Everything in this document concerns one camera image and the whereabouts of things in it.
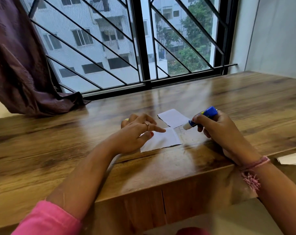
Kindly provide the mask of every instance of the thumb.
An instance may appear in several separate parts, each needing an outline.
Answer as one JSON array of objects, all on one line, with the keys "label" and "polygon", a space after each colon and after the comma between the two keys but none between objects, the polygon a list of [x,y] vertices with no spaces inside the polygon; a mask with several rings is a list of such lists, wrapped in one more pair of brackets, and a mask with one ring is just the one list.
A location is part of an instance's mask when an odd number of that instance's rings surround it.
[{"label": "thumb", "polygon": [[216,123],[215,121],[209,119],[207,116],[204,115],[194,116],[192,121],[196,124],[201,124],[205,128],[211,128]]},{"label": "thumb", "polygon": [[142,136],[140,136],[137,140],[139,143],[139,147],[142,147],[149,139],[152,138],[154,133],[152,131],[147,131]]}]

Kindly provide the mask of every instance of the pink shirt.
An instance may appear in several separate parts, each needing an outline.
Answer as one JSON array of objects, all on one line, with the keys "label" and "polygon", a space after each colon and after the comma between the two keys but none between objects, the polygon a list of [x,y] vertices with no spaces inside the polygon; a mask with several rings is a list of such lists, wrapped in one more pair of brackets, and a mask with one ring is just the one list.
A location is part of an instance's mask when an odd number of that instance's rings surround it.
[{"label": "pink shirt", "polygon": [[81,222],[59,206],[40,201],[11,235],[77,235]]}]

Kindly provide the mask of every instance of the torn paper piece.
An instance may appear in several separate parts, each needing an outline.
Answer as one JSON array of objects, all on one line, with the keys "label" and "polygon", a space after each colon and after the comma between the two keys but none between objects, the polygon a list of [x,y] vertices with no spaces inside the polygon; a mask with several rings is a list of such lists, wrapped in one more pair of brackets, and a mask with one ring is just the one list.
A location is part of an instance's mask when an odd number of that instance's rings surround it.
[{"label": "torn paper piece", "polygon": [[182,115],[175,109],[165,111],[158,114],[158,117],[162,119],[171,128],[176,128],[188,122],[189,118]]},{"label": "torn paper piece", "polygon": [[182,144],[173,128],[169,127],[165,129],[166,132],[164,133],[154,131],[154,136],[141,147],[141,153]]},{"label": "torn paper piece", "polygon": [[280,164],[296,165],[296,153],[277,158]]}]

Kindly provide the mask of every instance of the wooden tabletop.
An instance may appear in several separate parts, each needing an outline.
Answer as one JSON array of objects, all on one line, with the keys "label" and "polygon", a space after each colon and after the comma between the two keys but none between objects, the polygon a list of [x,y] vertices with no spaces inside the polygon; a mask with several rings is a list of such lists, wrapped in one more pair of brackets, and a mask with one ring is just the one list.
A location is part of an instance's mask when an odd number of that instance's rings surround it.
[{"label": "wooden tabletop", "polygon": [[[0,227],[18,223],[132,113],[176,109],[191,118],[215,106],[263,154],[296,147],[296,79],[245,72],[97,100],[51,118],[0,119]],[[182,145],[115,159],[96,203],[232,163],[197,129],[175,129]]]}]

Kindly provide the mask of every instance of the person's right arm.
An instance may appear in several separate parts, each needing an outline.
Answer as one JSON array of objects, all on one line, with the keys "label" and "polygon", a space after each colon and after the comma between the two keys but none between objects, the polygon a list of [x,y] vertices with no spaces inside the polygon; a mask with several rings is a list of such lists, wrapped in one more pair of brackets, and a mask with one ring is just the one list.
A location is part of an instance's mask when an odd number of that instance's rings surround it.
[{"label": "person's right arm", "polygon": [[[193,122],[203,125],[198,131],[217,142],[237,165],[248,165],[262,157],[220,110],[214,120],[199,115]],[[263,205],[285,235],[296,235],[296,185],[271,162],[254,171],[261,184],[257,194]]]}]

